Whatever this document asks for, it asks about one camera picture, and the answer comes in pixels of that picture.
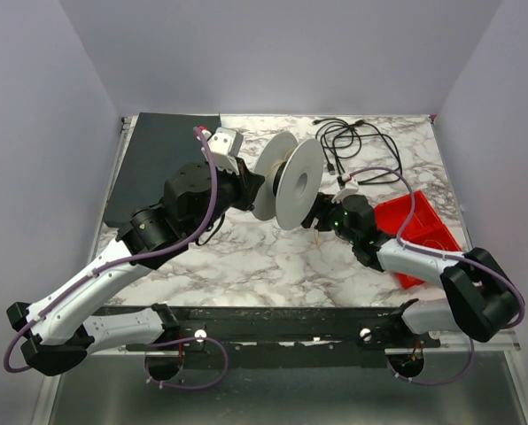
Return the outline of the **grey cable spool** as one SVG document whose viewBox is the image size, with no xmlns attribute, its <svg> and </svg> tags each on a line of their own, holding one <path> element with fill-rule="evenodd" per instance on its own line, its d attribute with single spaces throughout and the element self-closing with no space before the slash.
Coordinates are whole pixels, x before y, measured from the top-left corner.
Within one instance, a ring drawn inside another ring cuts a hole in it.
<svg viewBox="0 0 528 425">
<path fill-rule="evenodd" d="M 253 172 L 265 177 L 254 201 L 257 220 L 275 219 L 280 228 L 298 227 L 310 212 L 322 182 L 323 155 L 315 139 L 298 142 L 289 132 L 275 135 Z"/>
</svg>

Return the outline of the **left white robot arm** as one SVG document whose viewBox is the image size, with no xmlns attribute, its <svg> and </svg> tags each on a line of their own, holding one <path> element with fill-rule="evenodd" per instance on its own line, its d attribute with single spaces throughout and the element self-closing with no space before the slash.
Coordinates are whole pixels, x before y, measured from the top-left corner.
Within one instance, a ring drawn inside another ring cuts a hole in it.
<svg viewBox="0 0 528 425">
<path fill-rule="evenodd" d="M 100 315 L 98 309 L 129 284 L 186 252 L 228 209 L 253 209 L 265 178 L 241 158 L 237 173 L 208 163 L 188 163 L 166 180 L 160 201 L 132 219 L 61 288 L 33 303 L 6 311 L 26 369 L 54 376 L 78 366 L 90 354 L 128 344 L 159 344 L 179 336 L 167 306 Z"/>
</svg>

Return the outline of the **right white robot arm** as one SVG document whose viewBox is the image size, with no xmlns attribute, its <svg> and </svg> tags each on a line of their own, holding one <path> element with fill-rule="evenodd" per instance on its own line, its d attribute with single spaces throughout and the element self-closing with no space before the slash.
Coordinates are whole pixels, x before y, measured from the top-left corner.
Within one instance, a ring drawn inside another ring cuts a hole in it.
<svg viewBox="0 0 528 425">
<path fill-rule="evenodd" d="M 375 210 L 362 195 L 337 201 L 320 193 L 302 225 L 333 232 L 351 244 L 353 255 L 365 267 L 409 275 L 441 288 L 445 293 L 441 299 L 407 301 L 401 307 L 400 319 L 414 335 L 462 332 L 486 343 L 516 323 L 524 310 L 521 296 L 488 251 L 439 251 L 397 239 L 378 227 Z"/>
</svg>

